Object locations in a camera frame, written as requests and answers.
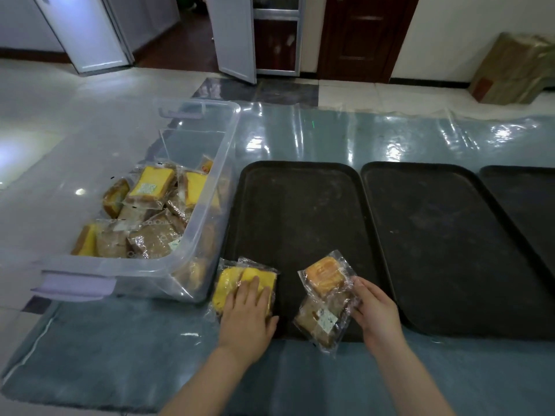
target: floor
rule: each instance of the floor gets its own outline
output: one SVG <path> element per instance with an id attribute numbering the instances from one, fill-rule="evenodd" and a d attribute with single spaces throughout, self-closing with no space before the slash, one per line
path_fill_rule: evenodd
<path id="1" fill-rule="evenodd" d="M 135 53 L 138 67 L 186 71 L 218 71 L 208 14 L 181 12 L 181 22 Z"/>
<path id="2" fill-rule="evenodd" d="M 250 86 L 218 73 L 149 68 L 79 77 L 68 65 L 0 60 L 0 196 L 1 190 L 65 137 L 87 125 L 101 125 L 95 120 L 99 111 L 110 109 L 117 114 L 121 105 L 136 99 L 151 102 L 155 97 L 192 96 L 340 111 L 445 115 L 451 110 L 479 119 L 555 115 L 553 92 L 542 93 L 527 106 L 495 106 L 478 104 L 460 89 L 306 79 L 260 79 L 258 86 Z M 0 267 L 0 369 L 48 305 L 32 299 L 30 289 L 37 280 L 25 274 L 15 279 L 5 270 Z M 109 414 L 15 403 L 1 395 L 0 413 Z"/>

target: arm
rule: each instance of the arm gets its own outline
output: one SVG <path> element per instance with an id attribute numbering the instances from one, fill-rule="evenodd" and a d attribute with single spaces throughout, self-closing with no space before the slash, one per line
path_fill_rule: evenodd
<path id="1" fill-rule="evenodd" d="M 222 413 L 246 370 L 266 351 L 278 317 L 266 322 L 270 290 L 257 299 L 258 278 L 229 294 L 221 319 L 218 347 L 204 366 L 164 406 L 160 416 L 216 416 Z"/>
<path id="2" fill-rule="evenodd" d="M 364 332 L 364 343 L 378 362 L 397 412 L 401 416 L 449 415 L 454 412 L 408 346 L 395 302 L 378 286 L 355 278 L 362 300 L 353 318 Z"/>

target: forearm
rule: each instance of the forearm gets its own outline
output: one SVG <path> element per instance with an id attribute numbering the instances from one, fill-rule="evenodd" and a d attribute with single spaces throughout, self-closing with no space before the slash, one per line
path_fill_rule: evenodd
<path id="1" fill-rule="evenodd" d="M 160 416 L 221 414 L 245 371 L 230 353 L 217 348 L 200 371 L 164 406 Z"/>
<path id="2" fill-rule="evenodd" d="M 434 380 L 406 342 L 374 352 L 400 416 L 454 415 Z"/>

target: hand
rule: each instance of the hand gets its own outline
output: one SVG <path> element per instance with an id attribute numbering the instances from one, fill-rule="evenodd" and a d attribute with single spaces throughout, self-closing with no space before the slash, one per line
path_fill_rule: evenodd
<path id="1" fill-rule="evenodd" d="M 264 354 L 279 320 L 272 317 L 266 322 L 270 289 L 265 287 L 257 300 L 258 283 L 255 277 L 241 283 L 237 295 L 227 295 L 220 323 L 218 347 L 231 353 L 245 371 Z"/>
<path id="2" fill-rule="evenodd" d="M 395 302 L 378 286 L 354 277 L 355 293 L 362 301 L 352 317 L 362 328 L 364 344 L 376 356 L 389 348 L 405 344 L 399 311 Z"/>

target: clear plastic storage bin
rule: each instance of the clear plastic storage bin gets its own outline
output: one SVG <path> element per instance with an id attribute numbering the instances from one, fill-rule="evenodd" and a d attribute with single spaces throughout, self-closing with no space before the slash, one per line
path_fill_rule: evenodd
<path id="1" fill-rule="evenodd" d="M 206 298 L 236 186 L 234 133 L 240 108 L 195 99 L 156 101 L 154 108 L 148 104 L 122 100 L 115 108 L 111 103 L 0 194 L 4 273 L 40 273 L 49 282 L 42 294 L 60 299 L 102 297 L 105 288 L 96 282 L 106 286 L 107 281 L 115 281 L 117 294 L 186 302 Z M 102 196 L 117 178 L 144 161 L 169 159 L 197 168 L 203 155 L 214 158 L 214 164 L 170 255 L 70 255 L 82 227 L 101 213 Z M 219 208 L 210 206 L 215 195 Z"/>

